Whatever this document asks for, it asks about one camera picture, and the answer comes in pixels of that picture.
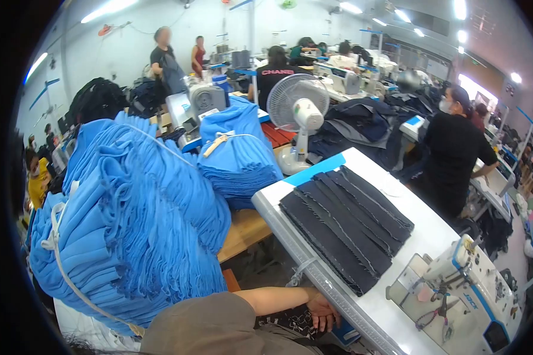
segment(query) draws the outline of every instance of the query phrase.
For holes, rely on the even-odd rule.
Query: hand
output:
[[[332,331],[334,327],[334,319],[336,325],[341,327],[341,315],[338,313],[334,306],[328,302],[320,292],[318,292],[311,301],[306,303],[310,314],[312,314],[312,322],[314,323],[314,328],[323,332],[327,329],[328,332]]]

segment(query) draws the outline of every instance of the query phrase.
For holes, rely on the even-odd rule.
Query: blue fabric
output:
[[[282,180],[272,145],[265,137],[257,116],[257,105],[230,96],[231,106],[205,117],[199,133],[206,143],[198,157],[198,167],[213,188],[233,209],[254,209],[251,197],[261,188]],[[212,145],[216,133],[234,131],[250,136],[231,137],[207,158],[203,153]]]
[[[43,290],[123,335],[128,325],[92,310],[63,280],[54,252],[41,247],[50,214],[67,202],[59,226],[64,271],[94,304],[148,328],[164,308],[187,298],[226,291],[217,252],[231,223],[228,205],[173,140],[159,146],[156,125],[121,112],[81,127],[63,191],[48,195],[32,225],[30,265]]]

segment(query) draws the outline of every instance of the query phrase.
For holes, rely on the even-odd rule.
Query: fan base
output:
[[[298,152],[295,147],[287,146],[282,149],[278,156],[276,157],[276,162],[282,173],[285,175],[294,175],[303,170],[311,167],[305,161],[298,161]]]

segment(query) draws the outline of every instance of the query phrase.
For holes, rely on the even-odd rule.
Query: face mask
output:
[[[452,106],[452,103],[446,101],[446,98],[442,96],[442,101],[438,104],[438,108],[442,112],[446,112],[447,114],[450,114],[450,106]]]

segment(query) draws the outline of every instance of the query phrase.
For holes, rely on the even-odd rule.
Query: red dress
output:
[[[197,53],[195,54],[195,60],[199,63],[201,67],[203,67],[203,55],[204,54],[205,54],[205,50],[197,47]],[[201,69],[197,67],[194,63],[192,63],[192,69],[194,70],[194,73],[200,78]]]

